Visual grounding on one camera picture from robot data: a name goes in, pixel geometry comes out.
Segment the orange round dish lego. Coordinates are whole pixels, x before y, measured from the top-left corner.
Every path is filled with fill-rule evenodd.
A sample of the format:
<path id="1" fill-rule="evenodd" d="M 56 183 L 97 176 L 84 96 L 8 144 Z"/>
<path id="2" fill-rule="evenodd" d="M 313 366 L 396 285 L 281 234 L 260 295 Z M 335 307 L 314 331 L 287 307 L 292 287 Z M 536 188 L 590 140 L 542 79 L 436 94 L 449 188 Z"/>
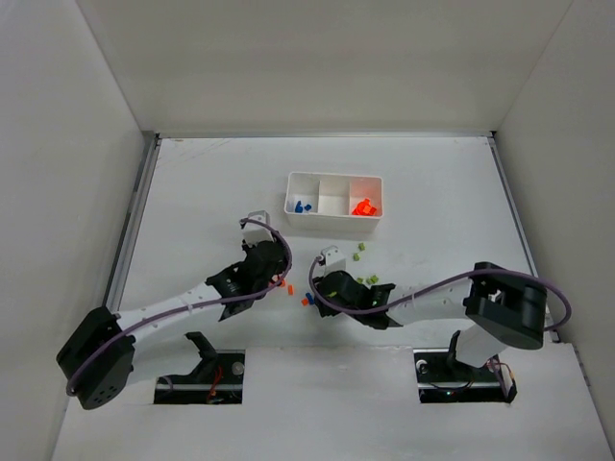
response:
<path id="1" fill-rule="evenodd" d="M 378 209 L 372 205 L 369 198 L 359 201 L 352 211 L 355 216 L 375 216 Z"/>

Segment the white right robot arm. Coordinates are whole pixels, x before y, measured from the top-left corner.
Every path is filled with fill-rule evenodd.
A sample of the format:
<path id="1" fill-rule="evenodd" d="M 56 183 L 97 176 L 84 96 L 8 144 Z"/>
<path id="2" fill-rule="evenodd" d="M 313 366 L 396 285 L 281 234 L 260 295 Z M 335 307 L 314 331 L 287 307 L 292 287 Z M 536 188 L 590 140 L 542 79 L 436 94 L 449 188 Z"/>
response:
<path id="1" fill-rule="evenodd" d="M 343 313 L 377 330 L 426 321 L 469 320 L 453 334 L 449 356 L 479 368 L 507 348 L 537 351 L 544 345 L 548 284 L 489 262 L 417 289 L 393 301 L 393 283 L 367 286 L 344 270 L 316 277 L 309 286 L 323 317 Z"/>

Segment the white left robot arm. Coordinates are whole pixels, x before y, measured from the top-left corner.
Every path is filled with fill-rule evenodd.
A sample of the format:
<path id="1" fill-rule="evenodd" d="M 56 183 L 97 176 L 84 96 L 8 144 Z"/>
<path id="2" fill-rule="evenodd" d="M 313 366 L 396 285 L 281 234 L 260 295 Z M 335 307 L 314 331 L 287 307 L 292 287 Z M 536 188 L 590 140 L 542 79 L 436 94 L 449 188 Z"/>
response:
<path id="1" fill-rule="evenodd" d="M 207 330 L 262 300 L 291 266 L 279 238 L 243 250 L 244 260 L 175 298 L 119 313 L 89 311 L 57 354 L 67 395 L 93 410 L 141 380 L 173 385 L 211 376 L 218 352 Z"/>

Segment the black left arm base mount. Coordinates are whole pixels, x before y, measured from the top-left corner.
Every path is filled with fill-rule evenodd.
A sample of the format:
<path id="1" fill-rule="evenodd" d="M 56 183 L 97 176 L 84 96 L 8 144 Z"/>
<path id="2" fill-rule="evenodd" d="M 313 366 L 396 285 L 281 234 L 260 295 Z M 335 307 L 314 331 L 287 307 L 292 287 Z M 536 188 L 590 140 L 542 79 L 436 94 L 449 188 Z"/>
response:
<path id="1" fill-rule="evenodd" d="M 153 404 L 241 404 L 246 352 L 216 350 L 201 332 L 189 332 L 185 338 L 198 352 L 199 360 L 184 374 L 159 377 Z"/>

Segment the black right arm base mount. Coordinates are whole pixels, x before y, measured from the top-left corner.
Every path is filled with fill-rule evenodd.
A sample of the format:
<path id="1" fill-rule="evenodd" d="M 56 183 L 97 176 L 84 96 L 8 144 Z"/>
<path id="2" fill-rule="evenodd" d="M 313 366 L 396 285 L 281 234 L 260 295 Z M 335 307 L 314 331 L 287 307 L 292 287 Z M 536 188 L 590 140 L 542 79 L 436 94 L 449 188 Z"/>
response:
<path id="1" fill-rule="evenodd" d="M 416 349 L 413 360 L 419 401 L 423 404 L 497 402 L 511 404 L 518 395 L 515 376 L 498 354 L 474 367 L 456 360 L 459 331 L 448 349 Z"/>

